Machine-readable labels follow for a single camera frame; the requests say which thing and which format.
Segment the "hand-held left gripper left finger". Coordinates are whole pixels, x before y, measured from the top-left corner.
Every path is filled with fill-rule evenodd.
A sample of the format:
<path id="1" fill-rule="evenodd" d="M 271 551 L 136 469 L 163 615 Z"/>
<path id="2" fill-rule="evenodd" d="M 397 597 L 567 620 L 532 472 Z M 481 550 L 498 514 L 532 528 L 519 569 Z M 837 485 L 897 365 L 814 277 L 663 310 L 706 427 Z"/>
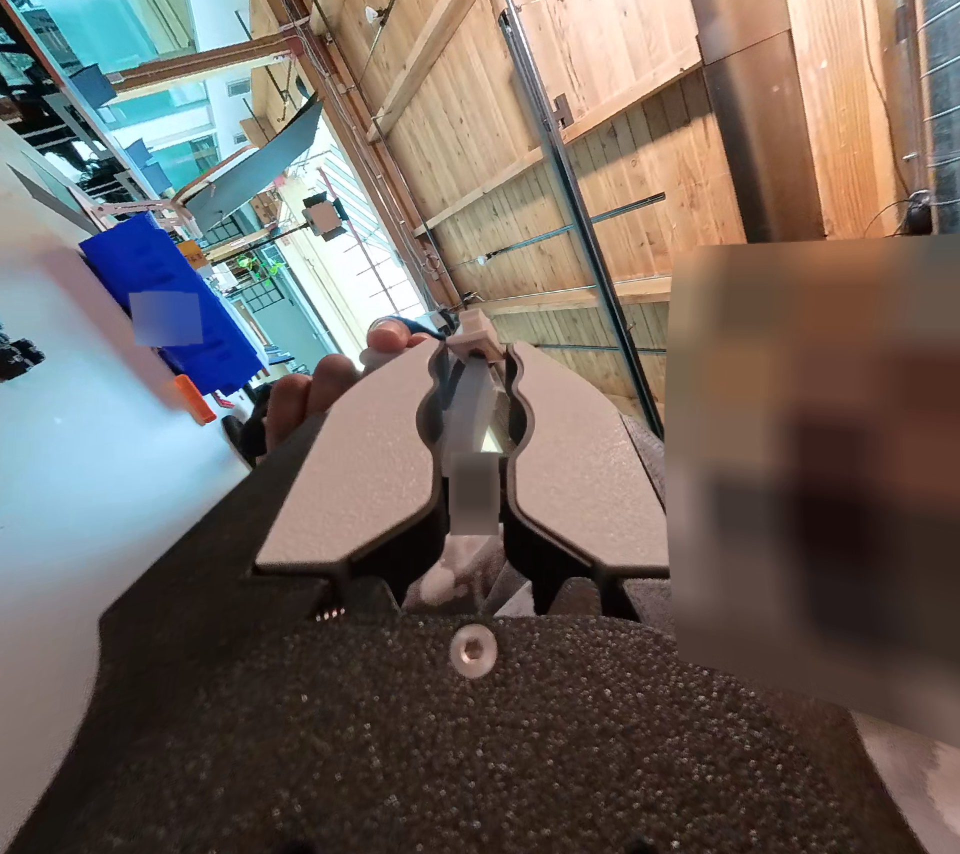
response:
<path id="1" fill-rule="evenodd" d="M 425 340 L 330 405 L 256 556 L 258 570 L 415 580 L 450 529 L 439 454 L 446 346 Z"/>

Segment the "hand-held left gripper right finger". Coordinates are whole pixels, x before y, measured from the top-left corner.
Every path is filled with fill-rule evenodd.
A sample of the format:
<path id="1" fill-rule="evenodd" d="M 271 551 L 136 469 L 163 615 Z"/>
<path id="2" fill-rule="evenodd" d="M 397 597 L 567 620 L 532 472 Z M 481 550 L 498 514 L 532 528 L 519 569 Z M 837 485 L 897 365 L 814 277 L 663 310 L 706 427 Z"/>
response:
<path id="1" fill-rule="evenodd" d="M 511 344 L 508 361 L 514 514 L 592 572 L 667 576 L 665 507 L 621 410 L 530 343 Z"/>

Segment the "small white lego piece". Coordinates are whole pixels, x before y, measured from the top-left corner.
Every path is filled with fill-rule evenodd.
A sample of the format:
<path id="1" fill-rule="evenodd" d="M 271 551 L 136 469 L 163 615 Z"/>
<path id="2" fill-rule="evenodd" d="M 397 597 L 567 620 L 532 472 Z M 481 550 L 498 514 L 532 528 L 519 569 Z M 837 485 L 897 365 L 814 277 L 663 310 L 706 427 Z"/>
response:
<path id="1" fill-rule="evenodd" d="M 448 351 L 466 363 L 471 358 L 482 358 L 494 365 L 505 358 L 496 328 L 481 308 L 469 308 L 459 314 L 460 326 L 445 341 Z"/>

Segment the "black lego chassis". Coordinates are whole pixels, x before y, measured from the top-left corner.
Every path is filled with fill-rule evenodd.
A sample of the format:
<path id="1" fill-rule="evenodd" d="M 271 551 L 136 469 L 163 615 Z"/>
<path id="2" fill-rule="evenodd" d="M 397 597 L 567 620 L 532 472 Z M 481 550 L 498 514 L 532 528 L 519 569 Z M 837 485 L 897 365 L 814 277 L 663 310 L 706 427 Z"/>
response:
<path id="1" fill-rule="evenodd" d="M 11 339 L 1 328 L 1 383 L 8 383 L 29 373 L 46 360 L 42 350 L 28 338 Z"/>

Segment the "person's right hand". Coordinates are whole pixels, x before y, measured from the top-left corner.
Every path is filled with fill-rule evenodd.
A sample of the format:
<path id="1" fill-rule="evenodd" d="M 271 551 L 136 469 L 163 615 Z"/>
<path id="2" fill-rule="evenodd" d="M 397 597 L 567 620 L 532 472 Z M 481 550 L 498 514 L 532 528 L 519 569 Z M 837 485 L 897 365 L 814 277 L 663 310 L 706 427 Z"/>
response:
<path id="1" fill-rule="evenodd" d="M 375 320 L 366 333 L 361 369 L 344 355 L 324 356 L 310 374 L 290 373 L 262 384 L 254 392 L 253 406 L 245 420 L 222 418 L 226 439 L 250 467 L 287 440 L 308 417 L 325 413 L 363 376 L 428 341 L 446 337 L 425 325 L 398 316 Z"/>

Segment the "orange traffic cone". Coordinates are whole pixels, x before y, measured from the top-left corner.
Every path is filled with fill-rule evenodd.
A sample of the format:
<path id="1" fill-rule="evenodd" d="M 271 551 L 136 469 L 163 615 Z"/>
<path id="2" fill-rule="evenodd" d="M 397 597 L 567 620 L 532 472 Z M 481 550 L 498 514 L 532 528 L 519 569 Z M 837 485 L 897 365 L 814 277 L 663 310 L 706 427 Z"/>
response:
<path id="1" fill-rule="evenodd" d="M 210 407 L 205 396 L 198 391 L 192 380 L 186 375 L 175 375 L 172 391 L 176 403 L 191 416 L 195 423 L 206 426 L 217 421 L 218 415 Z"/>

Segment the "blue plastic bin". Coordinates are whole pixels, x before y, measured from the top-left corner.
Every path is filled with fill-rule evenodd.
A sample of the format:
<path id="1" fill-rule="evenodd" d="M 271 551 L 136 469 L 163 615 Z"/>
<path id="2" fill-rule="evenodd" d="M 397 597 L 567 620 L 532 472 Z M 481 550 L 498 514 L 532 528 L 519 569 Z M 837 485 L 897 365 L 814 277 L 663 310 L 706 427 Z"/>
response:
<path id="1" fill-rule="evenodd" d="M 79 243 L 90 270 L 129 316 L 134 342 L 155 350 L 201 395 L 234 394 L 267 368 L 262 346 L 150 212 Z"/>

